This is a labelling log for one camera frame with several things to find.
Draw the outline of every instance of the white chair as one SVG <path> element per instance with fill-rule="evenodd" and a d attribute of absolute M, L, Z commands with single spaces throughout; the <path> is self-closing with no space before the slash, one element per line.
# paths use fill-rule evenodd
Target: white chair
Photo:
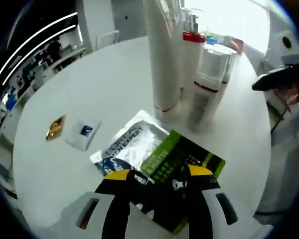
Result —
<path fill-rule="evenodd" d="M 111 31 L 111 32 L 108 32 L 108 33 L 105 33 L 102 35 L 98 35 L 96 37 L 95 50 L 97 51 L 104 47 L 118 43 L 119 32 L 120 31 L 115 30 L 115 31 Z"/>

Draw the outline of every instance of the ceiling light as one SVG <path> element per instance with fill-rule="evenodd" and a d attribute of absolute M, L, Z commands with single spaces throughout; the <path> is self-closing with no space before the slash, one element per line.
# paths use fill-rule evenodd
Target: ceiling light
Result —
<path fill-rule="evenodd" d="M 83 42 L 83 37 L 82 37 L 82 32 L 81 32 L 80 25 L 78 25 L 78 32 L 79 32 L 80 41 Z"/>
<path fill-rule="evenodd" d="M 2 73 L 2 71 L 4 70 L 4 68 L 8 65 L 8 63 L 11 61 L 11 59 L 17 54 L 17 52 L 25 46 L 25 44 L 27 44 L 30 40 L 32 40 L 34 37 L 36 37 L 38 34 L 40 34 L 41 32 L 43 32 L 44 30 L 48 29 L 50 26 L 53 26 L 54 24 L 57 24 L 58 22 L 61 22 L 69 17 L 75 16 L 77 15 L 77 12 L 74 12 L 72 14 L 69 14 L 67 16 L 64 16 L 52 23 L 50 23 L 49 25 L 45 26 L 44 28 L 42 28 L 41 30 L 37 31 L 35 34 L 33 34 L 31 37 L 29 37 L 20 47 L 18 47 L 15 52 L 8 58 L 8 60 L 5 62 L 5 64 L 2 66 L 1 70 L 0 70 L 0 75 Z"/>
<path fill-rule="evenodd" d="M 41 42 L 40 44 L 38 44 L 36 47 L 34 47 L 31 51 L 29 51 L 16 65 L 15 67 L 11 70 L 11 72 L 8 74 L 8 76 L 6 77 L 6 79 L 4 80 L 4 82 L 2 83 L 2 85 L 4 85 L 7 80 L 9 79 L 9 77 L 13 74 L 13 72 L 15 72 L 15 70 L 18 68 L 18 66 L 29 56 L 31 55 L 36 49 L 38 49 L 40 46 L 42 46 L 43 44 L 45 44 L 46 42 L 48 42 L 49 40 L 55 38 L 57 35 L 60 35 L 61 33 L 70 30 L 72 28 L 76 27 L 76 25 L 72 25 L 70 27 L 67 27 L 66 29 L 63 29 L 59 32 L 57 32 L 56 34 L 50 36 L 49 38 L 45 39 L 43 42 Z"/>

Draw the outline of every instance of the yellow stripe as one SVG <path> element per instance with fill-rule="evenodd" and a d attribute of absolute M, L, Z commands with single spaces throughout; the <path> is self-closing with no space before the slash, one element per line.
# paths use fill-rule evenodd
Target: yellow stripe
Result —
<path fill-rule="evenodd" d="M 207 164 L 209 162 L 209 160 L 211 159 L 211 157 L 213 156 L 214 154 L 213 153 L 209 153 L 206 158 L 205 158 L 205 161 L 203 162 L 203 167 L 207 167 Z"/>
<path fill-rule="evenodd" d="M 105 179 L 111 179 L 111 180 L 123 180 L 126 181 L 126 177 L 129 173 L 129 169 L 123 169 L 121 171 L 112 172 L 105 176 Z"/>
<path fill-rule="evenodd" d="M 204 167 L 194 166 L 189 164 L 188 168 L 191 176 L 213 175 L 213 173 L 210 170 Z"/>

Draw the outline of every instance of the plastic packaging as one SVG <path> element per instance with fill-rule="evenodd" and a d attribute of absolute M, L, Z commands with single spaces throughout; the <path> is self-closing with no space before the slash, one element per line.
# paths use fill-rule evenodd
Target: plastic packaging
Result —
<path fill-rule="evenodd" d="M 194 82 L 194 95 L 187 121 L 188 128 L 191 131 L 200 131 L 200 126 L 207 119 L 208 113 L 212 109 L 220 85 L 219 79 L 205 78 L 203 76 L 200 76 Z"/>
<path fill-rule="evenodd" d="M 144 0 L 153 103 L 164 122 L 177 117 L 180 94 L 182 19 L 179 0 Z"/>
<path fill-rule="evenodd" d="M 91 155 L 90 159 L 103 175 L 122 169 L 140 170 L 143 161 L 168 134 L 147 112 L 139 111 L 107 147 Z"/>

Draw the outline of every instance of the black device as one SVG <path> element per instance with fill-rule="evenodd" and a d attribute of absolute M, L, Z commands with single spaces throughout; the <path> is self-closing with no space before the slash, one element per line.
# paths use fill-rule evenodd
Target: black device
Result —
<path fill-rule="evenodd" d="M 260 75 L 255 84 L 254 91 L 287 90 L 299 85 L 299 64 L 287 64 L 274 69 L 267 74 Z"/>

